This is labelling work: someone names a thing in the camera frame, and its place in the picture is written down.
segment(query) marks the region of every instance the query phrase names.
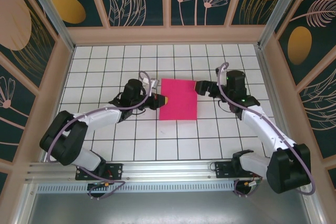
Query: grid line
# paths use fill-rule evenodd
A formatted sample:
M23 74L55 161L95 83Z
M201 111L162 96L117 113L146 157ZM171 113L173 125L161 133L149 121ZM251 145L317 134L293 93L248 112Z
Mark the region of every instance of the grid line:
M141 57L141 53L142 52L145 52L145 48L144 47L140 47L140 55L138 57L131 57L131 58L128 58L130 60L127 60L125 61L125 51L127 51L129 48L127 48L127 46L123 46L123 48L120 48L120 51L118 53L118 57L112 57L112 58L108 58L108 55L113 53L111 52L113 50L113 48L108 48L107 52L106 52L106 57L102 57L102 58L94 58L94 62L93 61L93 58L92 58L92 53L94 51L94 48L91 47L90 49L88 49L86 51L86 54L88 55L89 51L90 51L90 57L88 58L76 58L76 60L80 60L81 61L77 61L77 62L74 62L74 58L72 58L72 61L71 61L71 65L70 65L70 71L71 73L78 73L78 76L80 76L80 80L78 79L78 81L76 81L76 78L77 78L77 75L74 75L74 76L70 76L69 73L68 73L68 78L67 78L67 81L66 81L66 89L67 89L67 94L66 94L66 97L62 97L62 100L61 100L61 103L60 103L60 107L62 105L65 105L66 108L68 108L68 110L71 110L71 108L73 107L73 110L75 111L76 108L77 108L77 112L79 110L79 108L82 106L86 106L86 107L90 107L90 106L93 106L93 105L90 105L90 104L94 104L94 106L98 105L98 106L102 106L104 105L104 103L106 102L107 98L109 97L110 93L113 93L111 95L116 95L114 93L117 93L118 91L122 91L123 89L123 85L124 85L124 82L127 82L128 78L135 78L137 79L137 76L138 76L138 72L137 72L137 69L139 70L140 67L144 67L144 69L146 69L147 67L144 66L144 63L141 65L141 60L142 59L149 59L149 58L156 58L156 70L155 71L149 71L149 74L152 78L154 78L154 76L156 78L159 78L159 75L162 76L162 78L176 78L178 77L178 73L181 74L181 78L179 79L193 79L195 81L198 81L198 80L203 80L203 78L199 79L198 76L203 76L205 75L207 72L209 73L209 77L210 77L210 80L211 80L211 77L213 76L213 71L214 69L210 69L210 67L214 67L212 66L212 62L220 62L220 59L223 59L226 61L228 60L229 62L232 60L234 62L237 62L238 59L232 59L231 57L229 57L230 59L228 59L225 54L224 54L224 50L223 50L223 45L221 47L219 46L216 46L215 48L211 48L212 52L211 53L211 56L209 56L209 51L208 51L208 47L205 45L205 50L204 50L204 53L202 56L192 56L191 54L191 46L190 45L185 45L185 47L182 49L182 51L184 50L184 52L187 54L187 51L189 50L189 56L184 56L184 57L178 57L179 59L183 59L184 58L184 61L187 61L186 63L182 63L184 62L182 60L182 62L180 61L176 61L175 60L175 48L174 46L170 49L168 48L167 50L170 52L170 55L168 56L166 54L166 57L164 58L167 58L167 61L168 59L170 58L170 62L173 62L173 65L170 66L170 67L165 67L164 69L165 70L159 70L158 67L159 67L159 64L160 62L158 62L158 59L162 58L162 57L158 57L159 55L159 46L156 45L156 57ZM203 57L203 59L199 59L200 61L197 61L197 58L198 57ZM199 70L195 70L194 67L196 66L201 66L200 65L200 62L204 62L204 57L207 58L207 67L200 67ZM245 63L243 62L243 58L242 56L237 56L240 58L240 61L242 62L241 63L241 67L239 67L238 70L241 70L241 71L247 71L247 65L248 62L251 62L253 65L253 69L257 67L257 63L254 61L254 60L245 60ZM138 60L139 61L139 66L136 62L136 64L134 64L134 61L132 60ZM76 70L81 70L81 71L84 71L82 68L83 68L83 65L80 65L80 64L88 64L87 67L86 67L86 72L76 72ZM258 99L259 101L266 101L266 100L269 100L267 99L267 94L265 93L265 89L263 87L261 87L261 85L264 85L264 84L257 84L256 82L261 82L261 79L257 79L257 77L259 77L259 72L257 71L251 71L250 73L248 73L250 76L251 74L256 74L255 75L255 78L252 78L252 84L249 84L248 81L246 80L246 84L247 84L247 88L248 88L248 91L250 92L251 91L251 87L253 85L260 85L260 88L262 88L262 95L260 95L260 97L264 98L264 99ZM102 76L102 83L101 85L99 86L95 86L95 83L98 83L100 82L100 78ZM111 77L111 80L108 80L106 81L105 83L103 83L104 81L104 78L107 79L107 77L110 76ZM84 92L84 88L96 88L96 89L100 89L100 93L95 95L95 94L92 94L90 92L87 92L88 90L86 90L86 92ZM253 87L253 90L254 92L256 92L259 87ZM196 157L199 156L197 159L188 159L188 160L199 160L199 159L202 159L201 158L201 152L202 152L202 155L205 156L207 155L208 156L211 156L209 155L209 153L211 153L212 150L214 150L214 146L216 146L216 148L220 148L220 154L219 155L219 151L216 150L216 158L218 157L222 157L223 158L223 155L224 155L224 151L225 151L225 146L222 146L222 143L221 143L221 139L225 139L225 138L238 138L238 137L228 137L228 136L220 136L220 129L219 129L219 121L218 119L233 119L233 117L229 117L227 116L225 113L221 113L221 111L218 110L218 108L216 107L217 104L216 104L216 101L215 99L202 99L202 101L197 101L197 103L199 105L205 105L205 104L202 104L202 102L209 102L211 101L213 106L214 106L214 109L215 111L213 112L213 108L212 108L212 105L210 105L209 103L209 106L210 107L207 107L207 106L204 106L203 108L209 108L211 110L211 114L209 114L207 111L203 111L202 113L204 113L204 115L206 116L206 118L200 118L200 119L206 119L206 120L216 120L216 125L214 124L214 121L208 121L208 122L205 122L204 126L205 128L207 129L207 126L211 125L212 124L212 127L213 127L213 131L212 131L212 134L208 134L206 133L206 131L204 131L203 129L203 124L201 125L201 123L196 120L194 123L192 123L190 125L190 128L189 126L187 126L188 128L187 129L194 129L194 134L190 134L188 132L188 130L183 130L185 127L185 125L188 125L188 124L184 124L184 123L181 123L180 121L174 121L175 124L176 124L176 137L174 136L172 138L172 135L170 137L165 137L165 138L158 138L158 120L159 120L159 111L156 111L155 113L155 116L153 115L153 117L144 117L145 119L142 119L142 117L140 116L132 116L131 118L128 118L127 121L132 121L129 122L131 123L132 127L131 127L131 130L134 131L134 137L133 136L129 136L131 137L132 139L130 139L129 137L127 137L127 135L123 135L123 132L120 132L118 131L117 132L117 127L120 127L119 124L116 124L115 125L115 128L114 128L114 131L111 129L111 130L107 130L106 133L105 132L101 132L102 134L99 134L99 137L98 137L98 132L97 132L97 138L100 138L100 139L95 139L96 138L96 132L93 133L93 137L92 139L90 139L89 137L85 140L85 141L92 141L91 142L91 148L94 147L94 141L113 141L113 144L111 142L109 142L109 146L112 145L112 154L111 154L111 160L113 160L113 157L116 159L121 159L120 158L120 153L118 152L118 150L123 150L123 149L119 149L119 144L121 144L121 142L119 142L119 144L117 143L117 145L115 145L115 141L116 140L121 140L121 141L124 141L124 140L127 140L129 141L127 144L126 143L123 143L121 144L122 146L126 146L125 148L127 148L127 153L125 153L125 160L128 160L128 161L134 161L134 160L138 160L135 159L135 155L138 156L139 154L139 147L141 147L141 143L139 141L143 141L143 140L151 140L151 141L154 141L155 140L155 148L154 148L154 144L153 142L149 145L150 146L150 151L151 153L149 155L152 155L150 159L153 159L154 160L154 155L153 155L153 152L155 151L155 160L161 160L161 153L158 152L158 140L167 140L167 144L168 144L168 140L170 140L170 145L169 148L172 148L172 140L176 140L176 152L175 152L175 148L172 149L172 151L174 151L174 159L173 160L185 160L187 157L185 156L185 154L189 155L189 153L186 151L186 148L189 148L190 146L192 147L192 150L193 150L193 154L190 156L191 158L193 157ZM239 124L238 124L238 121L237 121L237 118L236 119L236 126L237 126L237 129L238 129L238 132L239 132L239 140L240 140L240 146L241 148L243 148L243 144L242 144L242 139L244 139L245 137L242 137L240 135L240 129L239 129ZM145 123L144 121L154 121L155 120L155 136L154 136L154 129L151 130L151 133L147 133L146 132L146 129L143 128L145 127L145 125L150 125L151 123L148 122L148 123ZM182 131L181 133L183 135L181 135L182 137L179 137L179 124L180 123L180 127L182 127ZM218 134L218 137L215 136L215 127L217 127L217 134ZM141 134L139 135L138 134L138 137L141 137L141 138L137 138L137 130L139 132L141 132ZM219 146L217 145L217 140L214 141L212 140L212 143L214 144L213 147L208 147L206 145L206 141L205 140L202 140L202 139L218 139L219 140ZM179 150L179 140L190 140L190 139L195 139L194 141L187 141L188 144L186 142L183 143L183 145L180 146L180 150ZM97 143L97 147L100 146L103 148L103 143L100 143L98 144Z

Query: pink towel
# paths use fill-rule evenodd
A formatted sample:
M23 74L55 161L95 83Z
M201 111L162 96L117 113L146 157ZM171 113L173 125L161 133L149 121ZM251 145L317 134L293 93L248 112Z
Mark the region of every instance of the pink towel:
M162 79L161 84L168 103L160 108L159 120L197 120L195 81Z

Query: metal bar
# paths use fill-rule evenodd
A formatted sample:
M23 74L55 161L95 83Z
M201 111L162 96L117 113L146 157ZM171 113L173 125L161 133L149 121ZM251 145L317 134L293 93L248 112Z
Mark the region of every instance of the metal bar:
M186 182L236 179L217 179L215 172L210 169L210 164L215 161L123 162L122 180L127 182ZM76 168L74 166L32 163L26 175L26 182L54 183L58 181L60 183L82 183L75 180L75 172Z
M74 42L72 41L68 29L64 25L63 21L58 15L57 10L55 9L51 0L38 0L43 9L45 10L46 14L48 15L50 21L54 25L55 29L58 31L61 38L64 40L66 46L73 50Z
M290 2L292 0L279 0L269 17L265 29L262 31L262 34L259 39L259 45L262 48L264 48L272 36L275 28L277 27L278 23L280 22L282 16L285 14L288 6L290 5Z

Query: leaf illustration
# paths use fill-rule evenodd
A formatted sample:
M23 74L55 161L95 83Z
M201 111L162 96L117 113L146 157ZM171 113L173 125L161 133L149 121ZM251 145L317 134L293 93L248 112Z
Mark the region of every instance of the leaf illustration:
M307 13L301 16L306 16L309 26L326 27L326 24L336 17L336 0L316 0L311 4Z
M142 26L145 17L145 0L110 0L108 18L112 26Z

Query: purple cable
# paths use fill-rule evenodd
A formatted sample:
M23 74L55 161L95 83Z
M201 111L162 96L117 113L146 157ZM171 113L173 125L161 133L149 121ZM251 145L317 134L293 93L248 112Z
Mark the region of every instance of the purple cable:
M300 191L298 190L301 194L303 195L313 195L315 193L315 190L316 190L316 185L315 185L315 181L308 169L308 167L306 166L306 164L303 162L303 160L301 159L301 157L299 156L299 154L297 154L297 152L293 149L293 147L286 141L286 139L283 137L283 135L281 134L281 132L278 131L278 129L266 118L264 117L262 114L260 114L259 112L257 111L254 111L254 110L251 110L247 107L244 107L238 103L235 103L234 101L232 101L229 97L227 97L222 89L222 85L220 83L220 75L222 73L223 70L226 70L229 66L229 63L228 62L225 62L221 65L221 67L219 68L219 74L217 76L217 82L218 82L218 87L219 87L219 91L221 92L220 94L225 98L225 100L238 107L238 108L241 108L242 110L246 110L246 111L249 111L257 116L259 116L260 118L262 118L273 130L274 132L279 136L279 138L284 142L284 144L293 152L294 156L297 158L297 160L300 162L300 164L302 165L304 171L307 173L309 179L310 179L310 182L311 182L311 191L306 193L304 191Z
M144 71L139 71L139 78L142 80L143 78L141 77L141 74L145 74L145 76L147 77L148 80L151 80L150 76L144 72ZM58 139L61 137L62 133L65 131L65 129L67 129L70 125L72 125L75 121L79 120L79 119L82 119L82 118L85 118L86 116L89 116L89 115L92 115L92 114L95 114L97 112L100 112L100 111L104 111L104 110L134 110L136 108L138 108L139 106L141 106L149 97L149 94L151 92L151 85L149 85L149 90L145 96L145 98L140 102L138 103L137 105L134 105L134 106L131 106L131 107L126 107L126 108L117 108L117 107L104 107L104 108L100 108L100 109L96 109L96 110L92 110L86 114L83 114L83 115L80 115L74 119L72 119L71 121L69 121L66 125L64 125L64 127L58 132L58 134L56 135L56 137L54 138L53 142L51 143L49 149L48 149L48 152L47 152L47 161L50 162L50 163L57 163L58 161L51 161L50 160L50 156L51 156L51 151L53 150L56 142L58 141ZM114 189L113 191L111 191L110 193L108 194L104 194L102 197L100 197L101 199L104 199L104 198L107 198L108 196L112 195L116 190L118 190L120 187L122 187L124 184L125 184L125 181L120 181L120 180L109 180L109 179L106 179L106 178L102 178L102 177L99 177L99 176L96 176L94 175L93 173L89 172L88 170L86 170L85 168L83 167L80 167L79 168L81 170L83 170L85 173L89 174L90 176L96 178L96 179L99 179L99 180L102 180L104 182L107 182L107 183L121 183L120 186L118 186L116 189ZM90 191L89 191L89 196L92 198L91 196L91 191L93 190L94 188L92 188Z

